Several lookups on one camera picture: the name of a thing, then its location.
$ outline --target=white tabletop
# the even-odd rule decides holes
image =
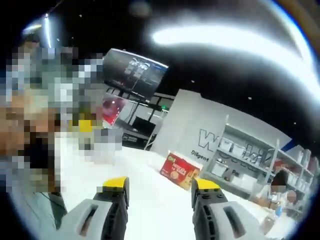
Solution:
[[[115,151],[114,164],[93,164],[66,138],[60,140],[60,177],[62,196],[68,211],[84,199],[92,199],[107,179],[128,176],[130,204],[126,240],[184,239],[195,240],[192,223],[191,192],[159,174],[165,158],[155,152],[128,147]],[[243,205],[261,223],[268,211],[224,191],[229,201]],[[283,215],[268,237],[285,237],[295,222]]]

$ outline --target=monitor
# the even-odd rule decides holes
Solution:
[[[103,58],[103,77],[111,85],[144,99],[154,96],[168,66],[124,50],[112,48]]]
[[[156,125],[152,122],[149,122],[141,117],[136,116],[132,124],[134,129],[137,129],[139,133],[146,136],[150,136],[155,129]]]

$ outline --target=screen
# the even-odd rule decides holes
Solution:
[[[115,96],[107,93],[103,97],[103,106],[102,106],[102,117],[103,119],[112,126],[117,118],[119,117],[120,112],[124,109],[128,100],[123,99],[119,96]]]
[[[141,117],[136,116],[132,127],[137,129],[140,133],[150,136],[156,125],[152,122],[142,119]]]
[[[103,58],[106,84],[129,91],[147,102],[155,94],[168,66],[127,51],[110,49]]]

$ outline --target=water bottle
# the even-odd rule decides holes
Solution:
[[[260,229],[262,230],[264,235],[266,235],[268,232],[270,232],[270,230],[274,226],[277,218],[278,218],[278,216],[274,212],[269,213],[264,218],[264,220],[262,221],[262,223],[260,225]]]
[[[262,224],[260,225],[260,228],[264,233],[264,235],[266,235],[272,229],[276,220],[281,216],[285,205],[286,205],[286,200],[281,199],[277,205],[277,208],[275,209],[275,212],[269,213],[264,218],[264,220],[262,221]]]

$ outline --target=red snack box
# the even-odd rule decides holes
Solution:
[[[186,160],[173,153],[166,158],[160,174],[179,185],[185,190],[189,190],[192,179],[196,178],[200,173],[200,169],[193,166]]]

